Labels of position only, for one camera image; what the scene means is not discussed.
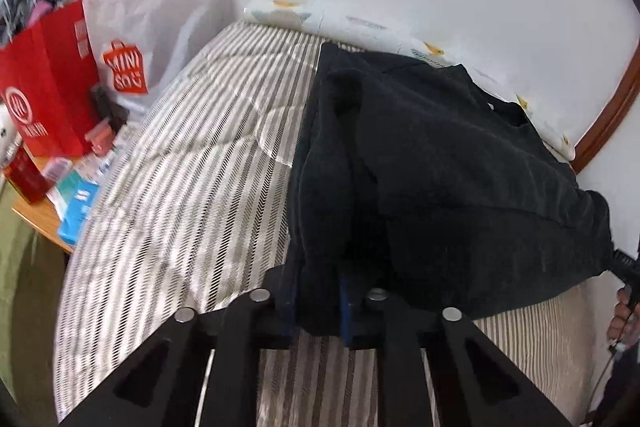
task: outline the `bed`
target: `bed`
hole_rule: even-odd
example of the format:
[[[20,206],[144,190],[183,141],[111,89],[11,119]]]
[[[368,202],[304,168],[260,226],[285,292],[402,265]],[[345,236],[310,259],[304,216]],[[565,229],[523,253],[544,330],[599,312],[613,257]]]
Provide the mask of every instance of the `bed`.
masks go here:
[[[200,313],[283,263],[286,189],[324,39],[227,27],[176,78],[117,159],[71,256],[58,315],[59,420],[181,306]],[[589,295],[477,322],[578,423],[592,373]],[[260,361],[258,425],[376,424],[372,351],[301,332]]]

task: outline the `brown wooden frame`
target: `brown wooden frame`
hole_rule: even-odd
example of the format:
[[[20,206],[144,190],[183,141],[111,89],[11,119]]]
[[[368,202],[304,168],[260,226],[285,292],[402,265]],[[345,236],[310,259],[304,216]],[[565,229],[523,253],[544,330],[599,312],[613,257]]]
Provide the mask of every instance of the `brown wooden frame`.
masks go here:
[[[575,160],[571,162],[576,174],[584,169],[602,149],[607,140],[625,119],[640,91],[640,44],[626,68],[618,89],[600,113],[591,128],[575,147]]]

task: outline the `wooden table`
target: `wooden table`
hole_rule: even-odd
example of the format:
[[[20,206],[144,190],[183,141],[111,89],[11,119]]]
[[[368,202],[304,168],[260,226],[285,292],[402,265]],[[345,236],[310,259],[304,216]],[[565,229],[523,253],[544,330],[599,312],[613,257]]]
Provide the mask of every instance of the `wooden table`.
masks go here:
[[[47,164],[49,158],[34,158],[33,161],[38,166],[38,169],[42,171],[42,168]],[[60,219],[58,218],[53,203],[49,200],[45,198],[40,203],[29,204],[18,196],[15,199],[13,210],[44,237],[54,242],[66,253],[72,253],[73,248],[58,237]]]

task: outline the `white circular logo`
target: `white circular logo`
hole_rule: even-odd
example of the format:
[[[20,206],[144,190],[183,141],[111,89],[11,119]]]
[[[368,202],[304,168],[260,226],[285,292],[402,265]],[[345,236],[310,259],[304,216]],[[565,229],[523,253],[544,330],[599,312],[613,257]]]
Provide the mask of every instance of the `white circular logo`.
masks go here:
[[[27,97],[21,90],[9,87],[4,94],[4,100],[18,121],[25,125],[31,123],[31,120],[33,120],[31,105],[29,105]]]

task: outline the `red can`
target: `red can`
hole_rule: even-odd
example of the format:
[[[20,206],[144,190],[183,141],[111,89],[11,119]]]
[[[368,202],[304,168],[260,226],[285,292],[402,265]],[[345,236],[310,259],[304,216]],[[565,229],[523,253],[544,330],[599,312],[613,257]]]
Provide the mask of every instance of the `red can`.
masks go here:
[[[51,188],[51,182],[40,174],[22,144],[9,146],[2,162],[2,172],[16,192],[30,204],[42,201]]]

